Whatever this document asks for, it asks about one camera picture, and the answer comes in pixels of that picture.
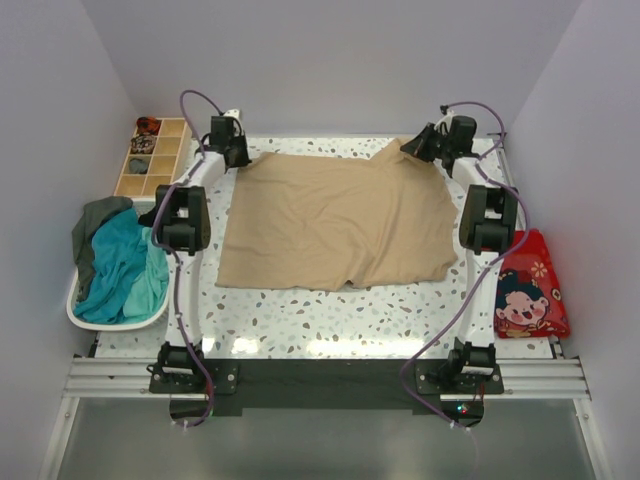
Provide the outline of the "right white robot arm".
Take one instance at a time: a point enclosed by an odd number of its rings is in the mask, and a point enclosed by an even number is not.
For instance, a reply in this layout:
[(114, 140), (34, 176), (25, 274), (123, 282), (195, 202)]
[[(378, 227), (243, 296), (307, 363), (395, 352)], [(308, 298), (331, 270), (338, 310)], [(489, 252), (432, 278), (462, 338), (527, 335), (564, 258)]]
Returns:
[(473, 152), (476, 121), (443, 107), (443, 117), (429, 123), (401, 147), (425, 161), (441, 162), (449, 178), (466, 192), (458, 239), (465, 250), (467, 291), (453, 326), (453, 346), (445, 360), (413, 363), (420, 395), (471, 395), (481, 388), (500, 393), (493, 315), (502, 265), (511, 247), (518, 200), (481, 169), (481, 156)]

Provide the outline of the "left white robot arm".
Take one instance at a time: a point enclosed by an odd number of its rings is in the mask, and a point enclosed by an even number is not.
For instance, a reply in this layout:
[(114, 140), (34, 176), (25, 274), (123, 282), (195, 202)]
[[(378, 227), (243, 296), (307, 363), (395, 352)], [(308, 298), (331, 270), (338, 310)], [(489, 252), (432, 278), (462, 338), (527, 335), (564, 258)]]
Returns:
[(169, 323), (164, 344), (151, 367), (153, 381), (170, 393), (197, 392), (207, 399), (215, 387), (201, 349), (200, 270), (211, 241), (207, 190), (227, 173), (251, 163), (238, 110), (211, 118), (193, 164), (155, 194), (154, 245), (168, 256)]

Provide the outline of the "beige t shirt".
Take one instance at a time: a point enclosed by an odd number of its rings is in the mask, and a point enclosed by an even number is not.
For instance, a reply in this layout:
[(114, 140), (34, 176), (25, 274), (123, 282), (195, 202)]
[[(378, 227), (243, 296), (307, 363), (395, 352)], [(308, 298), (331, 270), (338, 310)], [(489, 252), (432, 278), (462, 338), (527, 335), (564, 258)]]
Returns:
[(442, 281), (458, 256), (443, 175), (391, 141), (370, 159), (279, 153), (237, 173), (216, 284), (337, 291)]

